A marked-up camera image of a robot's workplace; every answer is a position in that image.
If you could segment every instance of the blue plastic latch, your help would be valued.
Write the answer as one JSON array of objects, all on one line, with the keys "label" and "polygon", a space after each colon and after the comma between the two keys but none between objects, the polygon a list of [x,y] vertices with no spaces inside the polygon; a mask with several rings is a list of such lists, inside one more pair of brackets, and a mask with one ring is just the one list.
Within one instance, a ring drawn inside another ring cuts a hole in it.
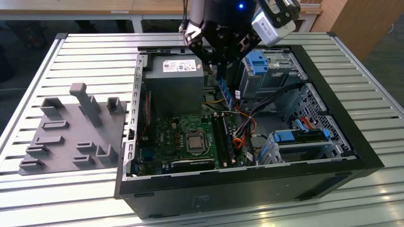
[{"label": "blue plastic latch", "polygon": [[279,142],[279,141],[281,141],[281,138],[279,138],[278,133],[274,133],[274,140],[275,140],[275,142]]},{"label": "blue plastic latch", "polygon": [[269,71],[267,65],[253,65],[253,73],[255,75],[266,75],[267,71]]},{"label": "blue plastic latch", "polygon": [[294,133],[291,131],[278,131],[277,133],[281,137],[281,141],[295,141]]},{"label": "blue plastic latch", "polygon": [[330,133],[329,129],[323,129],[323,133],[325,133],[326,139],[330,140],[331,139],[331,133]]},{"label": "blue plastic latch", "polygon": [[261,51],[253,51],[247,54],[250,65],[267,65],[267,58]]},{"label": "blue plastic latch", "polygon": [[303,126],[302,124],[302,121],[299,119],[295,120],[297,121],[297,124],[299,125],[299,128],[306,131],[306,132],[310,132],[310,130]]},{"label": "blue plastic latch", "polygon": [[253,51],[247,54],[247,61],[255,75],[265,75],[269,71],[267,58],[261,51]]},{"label": "blue plastic latch", "polygon": [[266,145],[266,147],[263,148],[258,160],[265,156],[267,150],[269,150],[269,145]]}]

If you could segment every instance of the robotic arm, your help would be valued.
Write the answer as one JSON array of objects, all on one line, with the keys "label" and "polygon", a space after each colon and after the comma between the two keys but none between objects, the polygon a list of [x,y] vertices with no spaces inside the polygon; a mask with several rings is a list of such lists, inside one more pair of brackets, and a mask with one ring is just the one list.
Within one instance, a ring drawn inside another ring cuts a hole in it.
[{"label": "robotic arm", "polygon": [[[275,45],[297,28],[301,4],[297,0],[191,0],[186,44],[217,69],[217,79],[241,62],[261,41]],[[203,47],[203,38],[213,52]]]}]

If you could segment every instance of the ram slot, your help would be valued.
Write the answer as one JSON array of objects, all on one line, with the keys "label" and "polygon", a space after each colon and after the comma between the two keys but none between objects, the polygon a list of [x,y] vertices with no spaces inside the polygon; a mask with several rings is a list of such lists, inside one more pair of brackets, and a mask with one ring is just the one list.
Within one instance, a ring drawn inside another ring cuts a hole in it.
[{"label": "ram slot", "polygon": [[230,162],[227,159],[229,151],[227,151],[227,141],[225,139],[223,119],[221,118],[221,116],[213,114],[211,120],[213,120],[213,130],[214,130],[219,165],[221,167],[226,168],[230,167]]},{"label": "ram slot", "polygon": [[233,142],[233,135],[229,131],[229,124],[226,121],[226,116],[222,115],[223,119],[223,124],[225,124],[225,130],[226,130],[226,140],[227,140],[227,148],[229,148],[229,156],[230,156],[230,161],[234,163],[235,161],[235,151],[234,151],[234,142]]}]

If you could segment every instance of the green circuit board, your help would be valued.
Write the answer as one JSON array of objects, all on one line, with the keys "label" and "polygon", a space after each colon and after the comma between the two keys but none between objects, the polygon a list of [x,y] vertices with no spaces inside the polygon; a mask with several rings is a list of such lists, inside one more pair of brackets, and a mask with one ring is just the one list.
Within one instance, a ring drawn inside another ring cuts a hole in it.
[{"label": "green circuit board", "polygon": [[[234,115],[227,115],[226,120],[229,130],[233,132],[237,130]],[[205,145],[201,152],[190,152],[190,137],[193,135],[203,135],[202,142]],[[221,168],[211,115],[159,118],[157,121],[154,157],[150,161],[145,160],[146,165],[142,165],[142,171],[147,175],[161,174],[161,166],[165,163],[202,158],[215,159],[215,166]]]}]

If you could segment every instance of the power supply label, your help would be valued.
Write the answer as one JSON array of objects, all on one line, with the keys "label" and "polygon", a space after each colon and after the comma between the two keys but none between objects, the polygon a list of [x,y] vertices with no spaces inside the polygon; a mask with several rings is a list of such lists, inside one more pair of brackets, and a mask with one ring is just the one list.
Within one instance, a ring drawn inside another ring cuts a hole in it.
[{"label": "power supply label", "polygon": [[171,60],[163,62],[163,72],[197,71],[195,60]]}]

